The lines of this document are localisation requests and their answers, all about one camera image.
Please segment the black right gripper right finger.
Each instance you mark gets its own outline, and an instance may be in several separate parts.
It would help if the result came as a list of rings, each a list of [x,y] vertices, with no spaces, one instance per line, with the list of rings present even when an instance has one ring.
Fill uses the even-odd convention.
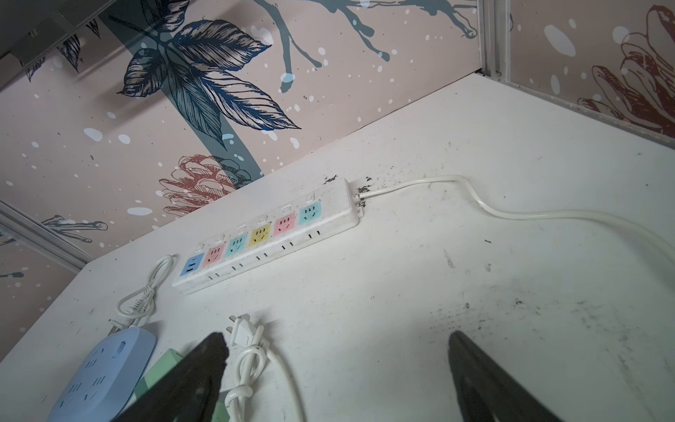
[[[560,420],[464,332],[450,335],[448,361],[463,420]]]

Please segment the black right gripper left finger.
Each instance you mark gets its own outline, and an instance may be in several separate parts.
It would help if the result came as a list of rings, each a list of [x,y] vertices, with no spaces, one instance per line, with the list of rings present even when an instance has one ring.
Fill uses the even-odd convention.
[[[221,332],[209,334],[117,421],[211,421],[230,355]]]

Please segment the blue square socket hub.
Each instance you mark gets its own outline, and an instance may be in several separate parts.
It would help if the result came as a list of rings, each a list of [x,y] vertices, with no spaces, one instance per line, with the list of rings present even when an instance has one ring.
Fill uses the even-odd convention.
[[[155,346],[156,336],[139,327],[100,341],[70,379],[47,419],[114,420],[132,397]]]

